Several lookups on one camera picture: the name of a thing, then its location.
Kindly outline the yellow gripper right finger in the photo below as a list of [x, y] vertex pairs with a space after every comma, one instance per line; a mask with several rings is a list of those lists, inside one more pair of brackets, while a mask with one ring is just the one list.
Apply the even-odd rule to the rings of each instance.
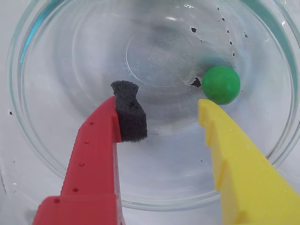
[[300, 196], [217, 104], [198, 101], [225, 225], [297, 225]]

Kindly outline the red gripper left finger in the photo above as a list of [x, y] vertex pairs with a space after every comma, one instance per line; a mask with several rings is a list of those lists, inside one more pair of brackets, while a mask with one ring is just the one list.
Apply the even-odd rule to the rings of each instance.
[[35, 225], [123, 225], [117, 144], [147, 137], [146, 114], [137, 101], [138, 86], [111, 84], [114, 95], [79, 128], [58, 196], [42, 201]]

